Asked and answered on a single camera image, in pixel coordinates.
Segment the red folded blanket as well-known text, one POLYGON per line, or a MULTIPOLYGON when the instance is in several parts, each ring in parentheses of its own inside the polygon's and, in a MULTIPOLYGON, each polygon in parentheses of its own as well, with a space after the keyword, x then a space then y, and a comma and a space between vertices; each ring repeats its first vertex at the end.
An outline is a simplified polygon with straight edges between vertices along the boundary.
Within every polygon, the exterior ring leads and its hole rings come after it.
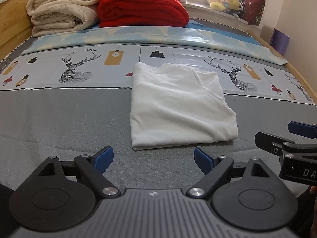
POLYGON ((185 27, 189 14, 179 0, 101 0, 99 26, 185 27))

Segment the purple box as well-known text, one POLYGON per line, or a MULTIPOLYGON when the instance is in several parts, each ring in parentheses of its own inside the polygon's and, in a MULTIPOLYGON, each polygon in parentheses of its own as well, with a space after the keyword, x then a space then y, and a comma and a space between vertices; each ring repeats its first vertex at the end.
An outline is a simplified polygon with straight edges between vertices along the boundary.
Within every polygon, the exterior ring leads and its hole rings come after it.
POLYGON ((270 46, 273 47, 279 54, 284 56, 287 51, 289 41, 290 37, 288 35, 274 29, 270 40, 270 46))

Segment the white t-shirt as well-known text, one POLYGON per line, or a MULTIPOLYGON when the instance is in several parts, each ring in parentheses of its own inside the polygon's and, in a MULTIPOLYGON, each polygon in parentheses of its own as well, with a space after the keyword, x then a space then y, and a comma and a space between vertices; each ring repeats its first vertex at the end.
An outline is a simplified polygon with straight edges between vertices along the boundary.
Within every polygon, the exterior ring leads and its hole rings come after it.
POLYGON ((136 63, 131 92, 135 151, 237 139, 236 113, 215 71, 183 64, 136 63))

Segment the deer-print grey bed sheet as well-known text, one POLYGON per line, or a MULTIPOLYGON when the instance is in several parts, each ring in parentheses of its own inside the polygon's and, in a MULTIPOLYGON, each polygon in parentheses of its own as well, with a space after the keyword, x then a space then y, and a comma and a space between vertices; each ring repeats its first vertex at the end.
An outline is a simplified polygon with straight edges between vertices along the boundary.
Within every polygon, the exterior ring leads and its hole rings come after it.
POLYGON ((22 55, 35 41, 16 51, 12 82, 1 87, 1 184, 13 190, 49 156, 69 161, 105 146, 114 151, 105 176, 120 190, 188 189, 203 176, 193 159, 197 146, 240 162, 258 157, 278 174, 277 156, 258 149, 255 134, 306 143, 288 131, 288 123, 316 123, 310 95, 285 77, 283 67, 270 62, 215 49, 138 43, 22 55), (215 71, 225 101, 236 113, 237 139, 135 151, 130 113, 133 70, 139 62, 215 71))

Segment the yellow plush toys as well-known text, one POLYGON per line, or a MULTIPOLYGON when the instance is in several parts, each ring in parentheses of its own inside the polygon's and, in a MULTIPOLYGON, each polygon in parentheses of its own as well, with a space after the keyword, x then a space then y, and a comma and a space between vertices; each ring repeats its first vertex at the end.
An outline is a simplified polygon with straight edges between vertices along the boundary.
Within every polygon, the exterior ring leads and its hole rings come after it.
POLYGON ((210 8, 215 11, 231 14, 235 18, 242 18, 245 5, 242 0, 206 0, 210 8))

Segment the cream folded blanket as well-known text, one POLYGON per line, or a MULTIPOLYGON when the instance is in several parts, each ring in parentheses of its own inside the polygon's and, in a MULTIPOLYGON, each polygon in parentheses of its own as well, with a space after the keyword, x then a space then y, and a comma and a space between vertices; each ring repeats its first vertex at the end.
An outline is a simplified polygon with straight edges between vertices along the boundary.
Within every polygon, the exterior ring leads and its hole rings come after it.
POLYGON ((28 0, 27 15, 33 24, 32 36, 81 31, 98 22, 101 0, 28 0))

